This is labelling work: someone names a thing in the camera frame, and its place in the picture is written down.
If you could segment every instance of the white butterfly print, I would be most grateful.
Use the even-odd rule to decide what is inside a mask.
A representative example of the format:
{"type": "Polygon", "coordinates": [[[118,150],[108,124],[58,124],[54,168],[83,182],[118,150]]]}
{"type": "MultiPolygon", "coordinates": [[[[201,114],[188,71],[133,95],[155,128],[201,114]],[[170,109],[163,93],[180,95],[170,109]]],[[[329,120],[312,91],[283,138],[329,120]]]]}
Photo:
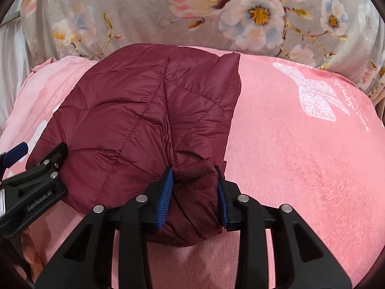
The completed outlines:
{"type": "Polygon", "coordinates": [[[298,85],[301,107],[306,114],[335,122],[336,116],[330,107],[331,103],[349,115],[349,110],[337,99],[333,88],[326,82],[306,79],[297,68],[286,64],[274,62],[273,66],[298,85]]]}

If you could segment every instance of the quilted stitching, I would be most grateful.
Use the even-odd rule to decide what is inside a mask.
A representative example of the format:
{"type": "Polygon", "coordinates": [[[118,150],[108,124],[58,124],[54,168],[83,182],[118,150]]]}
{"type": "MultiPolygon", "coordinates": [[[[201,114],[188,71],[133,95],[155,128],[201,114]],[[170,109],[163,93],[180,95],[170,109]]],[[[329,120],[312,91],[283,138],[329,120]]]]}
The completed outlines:
{"type": "Polygon", "coordinates": [[[124,204],[173,165],[169,216],[151,240],[187,246],[217,234],[214,164],[223,165],[240,94],[238,63],[235,53],[219,58],[175,46],[122,48],[80,79],[27,167],[67,141],[60,171],[66,202],[86,213],[95,204],[124,204]]]}

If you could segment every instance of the white sheet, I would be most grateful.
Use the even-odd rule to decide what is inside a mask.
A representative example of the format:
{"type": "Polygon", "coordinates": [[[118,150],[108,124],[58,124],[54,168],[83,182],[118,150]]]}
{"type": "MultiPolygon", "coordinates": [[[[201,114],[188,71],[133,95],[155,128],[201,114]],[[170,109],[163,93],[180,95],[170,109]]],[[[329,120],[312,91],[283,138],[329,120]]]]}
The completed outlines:
{"type": "MultiPolygon", "coordinates": [[[[7,15],[17,12],[20,3],[21,0],[16,0],[7,15]]],[[[17,92],[32,67],[20,18],[0,26],[0,135],[12,112],[17,92]]]]}

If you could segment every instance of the yellow flower center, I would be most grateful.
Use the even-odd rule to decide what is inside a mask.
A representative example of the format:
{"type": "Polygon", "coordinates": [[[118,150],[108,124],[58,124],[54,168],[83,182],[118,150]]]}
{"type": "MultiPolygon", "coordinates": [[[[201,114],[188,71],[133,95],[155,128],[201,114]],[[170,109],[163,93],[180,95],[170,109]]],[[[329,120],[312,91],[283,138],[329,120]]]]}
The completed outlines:
{"type": "Polygon", "coordinates": [[[250,19],[258,26],[265,26],[269,23],[270,11],[262,6],[256,6],[249,9],[250,19]]]}
{"type": "Polygon", "coordinates": [[[337,28],[339,25],[337,17],[335,17],[334,15],[331,15],[329,17],[329,25],[333,28],[337,28]]]}
{"type": "Polygon", "coordinates": [[[57,40],[64,40],[65,39],[65,31],[55,31],[53,33],[53,37],[57,40]]]}

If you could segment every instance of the pink bedding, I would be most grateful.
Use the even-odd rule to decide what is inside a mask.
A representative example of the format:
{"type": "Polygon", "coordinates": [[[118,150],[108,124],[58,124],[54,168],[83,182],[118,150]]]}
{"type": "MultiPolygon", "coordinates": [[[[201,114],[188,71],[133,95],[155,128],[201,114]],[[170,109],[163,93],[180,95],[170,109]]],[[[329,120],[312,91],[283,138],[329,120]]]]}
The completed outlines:
{"type": "MultiPolygon", "coordinates": [[[[66,57],[38,67],[19,93],[0,152],[22,141],[32,147],[93,64],[66,57]]],[[[373,105],[345,78],[281,59],[241,55],[239,74],[242,92],[226,150],[226,178],[262,204],[292,204],[357,284],[385,244],[385,129],[373,105]]],[[[11,172],[21,172],[24,164],[11,172]]],[[[31,226],[44,263],[81,218],[58,203],[31,226]]],[[[154,288],[233,288],[237,252],[237,233],[188,248],[149,244],[154,288]]]]}

